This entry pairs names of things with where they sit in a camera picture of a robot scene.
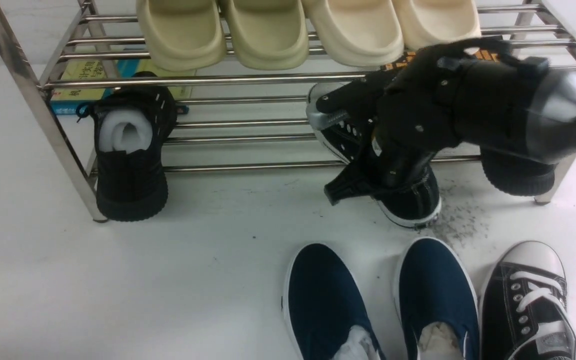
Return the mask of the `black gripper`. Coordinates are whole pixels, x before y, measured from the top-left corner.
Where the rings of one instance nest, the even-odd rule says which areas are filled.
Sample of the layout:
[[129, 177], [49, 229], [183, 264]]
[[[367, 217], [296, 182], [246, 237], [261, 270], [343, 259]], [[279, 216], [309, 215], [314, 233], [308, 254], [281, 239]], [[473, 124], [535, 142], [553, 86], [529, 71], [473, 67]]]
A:
[[411, 182], [457, 135], [443, 81], [468, 54], [459, 43], [421, 48], [397, 75], [365, 75], [348, 83], [315, 84], [315, 122], [340, 123], [377, 116], [374, 139], [381, 153], [357, 155], [329, 183], [331, 205], [344, 199], [381, 196], [387, 187]]

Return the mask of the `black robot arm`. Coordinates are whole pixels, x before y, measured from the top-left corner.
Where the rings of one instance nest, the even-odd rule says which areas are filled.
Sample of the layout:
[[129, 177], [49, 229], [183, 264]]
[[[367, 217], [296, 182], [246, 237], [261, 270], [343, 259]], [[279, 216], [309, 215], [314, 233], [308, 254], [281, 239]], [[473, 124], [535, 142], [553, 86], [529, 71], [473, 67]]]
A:
[[576, 71], [512, 55], [508, 41], [470, 38], [416, 51], [391, 76], [373, 71], [338, 89], [311, 89], [314, 130], [361, 130], [358, 153], [324, 187], [332, 205], [407, 186], [461, 143], [557, 164], [576, 154]]

